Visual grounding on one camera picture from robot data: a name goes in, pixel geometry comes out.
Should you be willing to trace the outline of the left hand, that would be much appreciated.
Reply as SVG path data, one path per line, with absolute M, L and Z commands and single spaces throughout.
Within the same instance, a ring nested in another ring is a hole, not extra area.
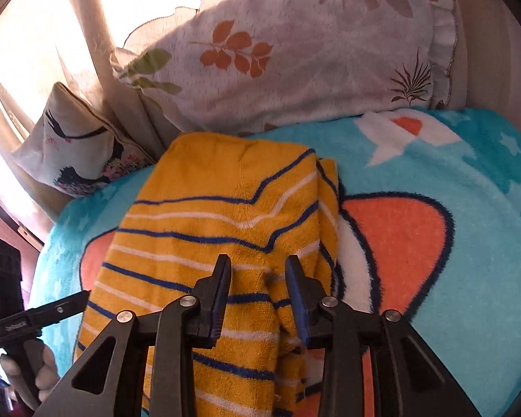
M 48 398 L 60 377 L 54 354 L 46 344 L 34 340 L 26 341 L 25 346 L 30 351 L 29 360 L 33 360 L 39 367 L 34 372 L 29 365 L 29 371 L 34 374 L 34 379 L 26 380 L 19 364 L 7 354 L 1 354 L 0 364 L 18 400 L 31 410 L 36 410 Z

